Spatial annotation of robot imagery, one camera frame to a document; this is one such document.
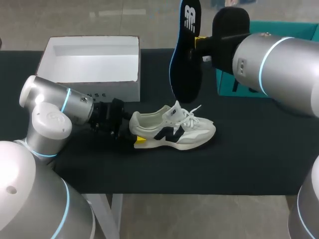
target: new balance sneaker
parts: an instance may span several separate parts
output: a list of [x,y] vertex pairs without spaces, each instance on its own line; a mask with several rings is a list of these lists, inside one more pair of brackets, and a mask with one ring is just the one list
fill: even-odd
[[172,108],[164,106],[155,113],[134,112],[130,120],[130,131],[146,139],[136,143],[135,148],[166,145],[188,150],[208,142],[214,136],[216,127],[212,121],[194,116],[193,112],[198,108],[188,112],[176,101]]

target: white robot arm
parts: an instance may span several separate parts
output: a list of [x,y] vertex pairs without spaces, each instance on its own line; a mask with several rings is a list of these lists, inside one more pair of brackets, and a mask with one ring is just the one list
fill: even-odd
[[20,105],[30,121],[25,139],[0,142],[1,239],[105,239],[90,204],[47,166],[84,124],[93,99],[30,76]]
[[[252,34],[237,47],[233,73],[241,84],[319,118],[318,42]],[[319,239],[319,157],[298,193],[288,226],[291,239]]]

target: table leg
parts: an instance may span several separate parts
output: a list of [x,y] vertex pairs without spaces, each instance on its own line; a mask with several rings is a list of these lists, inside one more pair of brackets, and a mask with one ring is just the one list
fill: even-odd
[[123,194],[113,194],[111,209],[112,209],[115,224],[118,227],[119,231],[121,227],[122,205],[123,205]]
[[114,221],[114,216],[106,195],[85,194],[84,196],[91,203],[93,212],[106,239],[120,239],[119,228]]

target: navy n logo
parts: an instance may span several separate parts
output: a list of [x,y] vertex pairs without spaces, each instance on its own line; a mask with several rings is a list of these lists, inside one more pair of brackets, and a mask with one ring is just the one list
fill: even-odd
[[185,133],[182,126],[179,127],[179,129],[174,134],[174,128],[173,127],[164,127],[161,129],[161,131],[154,137],[156,140],[160,140],[164,137],[166,137],[166,141],[176,143],[180,137]]

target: teal box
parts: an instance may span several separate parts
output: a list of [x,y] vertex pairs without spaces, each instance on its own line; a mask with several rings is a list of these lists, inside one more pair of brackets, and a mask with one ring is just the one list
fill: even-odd
[[[250,32],[269,32],[273,35],[292,36],[305,40],[319,41],[319,26],[316,23],[299,22],[277,22],[277,21],[252,21],[250,23]],[[233,75],[216,70],[217,90],[220,96],[236,97],[267,97],[246,86],[241,85],[235,80]]]

